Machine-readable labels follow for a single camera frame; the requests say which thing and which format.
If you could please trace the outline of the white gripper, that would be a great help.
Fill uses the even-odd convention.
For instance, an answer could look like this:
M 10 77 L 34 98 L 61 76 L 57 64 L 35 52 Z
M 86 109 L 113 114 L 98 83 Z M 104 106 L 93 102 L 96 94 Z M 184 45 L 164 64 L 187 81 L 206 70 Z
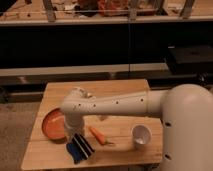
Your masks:
M 95 152 L 95 150 L 91 147 L 88 141 L 81 135 L 84 134 L 84 119 L 83 118 L 77 118 L 73 120 L 66 119 L 64 122 L 64 128 L 67 140 L 68 141 L 72 140 L 74 145 L 79 150 L 79 153 L 82 156 L 82 158 L 84 160 L 87 160 Z

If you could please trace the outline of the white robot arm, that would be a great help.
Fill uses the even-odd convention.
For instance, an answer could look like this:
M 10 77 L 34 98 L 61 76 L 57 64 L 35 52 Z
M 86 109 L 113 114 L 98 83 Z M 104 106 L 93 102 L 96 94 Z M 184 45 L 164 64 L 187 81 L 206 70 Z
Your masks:
M 90 98 L 81 88 L 62 101 L 69 136 L 83 130 L 85 115 L 148 116 L 163 125 L 161 171 L 213 171 L 213 93 L 195 84 L 169 90 Z

